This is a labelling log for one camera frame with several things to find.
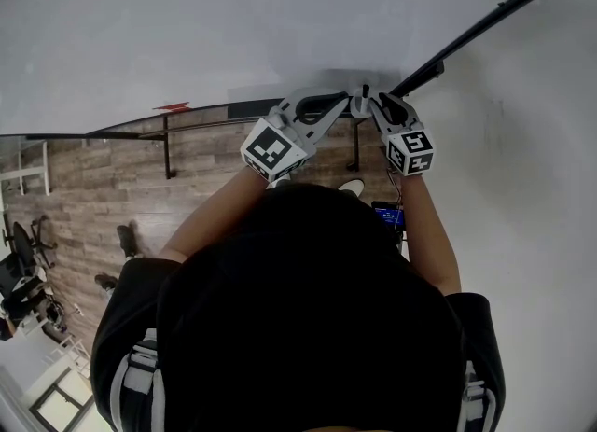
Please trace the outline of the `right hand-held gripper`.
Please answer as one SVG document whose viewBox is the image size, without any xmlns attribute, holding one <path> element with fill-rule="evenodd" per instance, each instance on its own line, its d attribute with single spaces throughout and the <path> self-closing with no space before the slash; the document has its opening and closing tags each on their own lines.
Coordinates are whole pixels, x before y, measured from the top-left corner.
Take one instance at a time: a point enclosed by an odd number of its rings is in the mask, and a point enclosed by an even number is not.
<svg viewBox="0 0 597 432">
<path fill-rule="evenodd" d="M 411 105 L 380 92 L 370 99 L 370 111 L 386 158 L 403 176 L 423 174 L 432 168 L 435 142 Z"/>
</svg>

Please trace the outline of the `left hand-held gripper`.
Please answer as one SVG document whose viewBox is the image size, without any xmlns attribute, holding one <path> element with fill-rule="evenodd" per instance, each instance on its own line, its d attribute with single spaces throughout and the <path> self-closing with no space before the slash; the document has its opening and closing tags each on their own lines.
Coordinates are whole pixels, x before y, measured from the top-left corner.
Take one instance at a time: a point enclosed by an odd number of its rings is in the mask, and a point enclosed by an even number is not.
<svg viewBox="0 0 597 432">
<path fill-rule="evenodd" d="M 242 144 L 244 163 L 272 183 L 303 165 L 346 108 L 348 94 L 329 88 L 293 91 L 260 119 Z"/>
</svg>

